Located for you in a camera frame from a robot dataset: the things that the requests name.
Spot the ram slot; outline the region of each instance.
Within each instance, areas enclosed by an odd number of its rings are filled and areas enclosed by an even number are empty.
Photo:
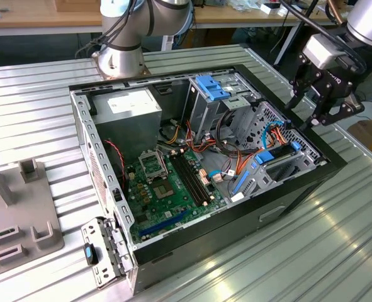
[[[170,158],[170,161],[187,191],[190,193],[191,197],[193,197],[194,204],[201,206],[205,201],[209,202],[210,197],[200,180],[194,174],[188,161],[182,155],[173,156]]]

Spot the aluminum slotted table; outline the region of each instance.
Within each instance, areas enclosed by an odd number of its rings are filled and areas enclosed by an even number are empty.
[[[287,81],[237,45],[148,53],[152,74],[244,64],[280,99]],[[0,274],[0,301],[125,301],[126,281],[98,291],[81,225],[102,209],[78,146],[68,85],[101,80],[92,60],[0,67],[0,169],[45,163],[65,247]],[[313,104],[301,103],[302,118]],[[372,155],[338,125],[318,128],[349,163],[299,208],[134,301],[372,301]]]

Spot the expansion slot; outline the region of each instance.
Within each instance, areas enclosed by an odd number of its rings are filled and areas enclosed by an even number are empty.
[[[210,197],[184,156],[172,156],[170,157],[170,161],[187,191],[193,197],[195,205],[201,206],[204,202],[210,202]]]
[[[158,223],[157,225],[150,226],[149,228],[146,228],[145,230],[141,230],[141,231],[139,231],[138,234],[140,236],[145,236],[145,235],[149,235],[151,233],[160,231],[160,230],[164,229],[165,227],[168,227],[169,225],[173,225],[176,222],[181,221],[187,212],[188,211],[186,210],[186,211],[178,214],[175,217],[172,217],[168,220],[162,221],[162,222]]]

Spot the blue tab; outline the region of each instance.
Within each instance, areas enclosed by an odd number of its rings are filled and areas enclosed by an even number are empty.
[[[86,247],[85,253],[86,253],[86,257],[91,258],[91,248],[90,247]]]
[[[199,75],[196,77],[196,81],[201,89],[207,93],[211,101],[218,101],[230,97],[230,93],[224,91],[220,83],[214,80],[210,75]]]
[[[256,161],[262,165],[263,163],[265,162],[269,162],[270,160],[273,160],[274,157],[272,156],[271,153],[269,153],[269,151],[263,151],[261,153],[258,153],[256,156],[255,156],[255,159]]]
[[[295,151],[299,151],[300,149],[302,149],[302,146],[298,142],[292,142],[291,146],[295,149]]]
[[[237,184],[237,186],[235,186],[235,189],[232,191],[234,194],[240,189],[240,187],[242,186],[243,182],[246,180],[247,176],[249,176],[250,172],[249,171],[245,171],[242,178],[240,179],[239,183]]]

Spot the wooden desk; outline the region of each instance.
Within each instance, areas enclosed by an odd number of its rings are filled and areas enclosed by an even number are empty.
[[[241,12],[230,6],[214,7],[205,6],[196,8],[197,28],[225,28],[225,27],[262,27],[262,26],[281,26],[285,17],[277,14],[268,15],[258,9]],[[316,22],[330,24],[324,12],[315,10],[311,18]],[[285,25],[293,26],[298,23],[298,19],[289,14]]]
[[[2,14],[0,35],[35,35],[47,33],[84,33],[101,31],[100,12],[58,13],[53,0],[0,0],[0,8],[11,11]],[[319,23],[330,24],[323,12],[313,14]],[[281,26],[284,17],[267,15],[259,10],[239,12],[230,6],[196,8],[197,28],[239,28]],[[287,26],[298,20],[289,16]]]

